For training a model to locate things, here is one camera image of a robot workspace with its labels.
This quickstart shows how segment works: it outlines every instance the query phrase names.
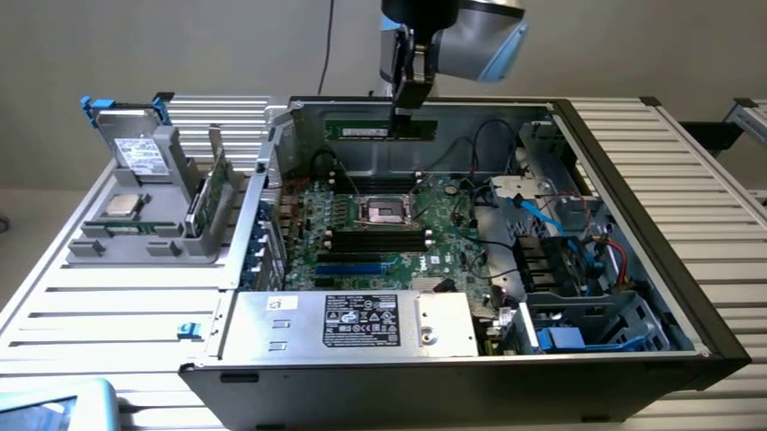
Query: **white slatted surface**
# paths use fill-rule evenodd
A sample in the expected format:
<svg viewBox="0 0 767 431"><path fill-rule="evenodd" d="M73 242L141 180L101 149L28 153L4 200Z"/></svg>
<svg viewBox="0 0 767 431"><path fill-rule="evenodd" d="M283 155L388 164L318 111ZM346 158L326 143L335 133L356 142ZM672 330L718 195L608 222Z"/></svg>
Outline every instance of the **white slatted surface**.
<svg viewBox="0 0 767 431"><path fill-rule="evenodd" d="M572 101L754 365L706 392L668 395L623 424L510 430L767 429L767 231L655 110L635 99ZM199 132L211 116L260 119L263 114L258 98L178 98L171 104L176 124L176 119L207 119L190 121L183 133L184 151L200 163L210 150ZM228 154L242 150L242 167L260 145L259 125L243 122L232 129L238 133L224 133ZM175 328L184 321L208 322L218 268L178 270L139 286L148 274L91 273L79 280L71 269L53 265L21 304L13 328L0 336L0 391L99 375L119 391L125 429L220 430L175 374L183 358L202 348L199 342L176 341Z"/></svg>

